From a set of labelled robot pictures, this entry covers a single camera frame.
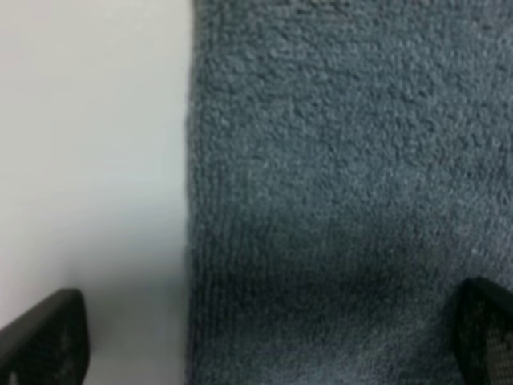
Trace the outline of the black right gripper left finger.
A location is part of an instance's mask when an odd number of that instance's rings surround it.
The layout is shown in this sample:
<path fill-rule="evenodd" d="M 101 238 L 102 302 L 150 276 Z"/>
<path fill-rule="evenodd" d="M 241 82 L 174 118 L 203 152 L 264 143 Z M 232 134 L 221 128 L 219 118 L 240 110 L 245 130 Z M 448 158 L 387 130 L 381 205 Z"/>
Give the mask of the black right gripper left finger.
<path fill-rule="evenodd" d="M 1 329 L 2 384 L 82 384 L 90 362 L 82 292 L 61 289 Z"/>

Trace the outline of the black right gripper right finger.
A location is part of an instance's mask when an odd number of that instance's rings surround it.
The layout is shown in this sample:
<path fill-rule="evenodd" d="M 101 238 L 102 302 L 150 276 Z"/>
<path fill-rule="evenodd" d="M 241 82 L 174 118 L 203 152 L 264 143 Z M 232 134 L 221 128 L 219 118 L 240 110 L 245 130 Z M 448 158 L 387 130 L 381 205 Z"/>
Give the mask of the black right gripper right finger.
<path fill-rule="evenodd" d="M 486 278 L 465 280 L 453 340 L 465 384 L 511 384 L 512 292 Z"/>

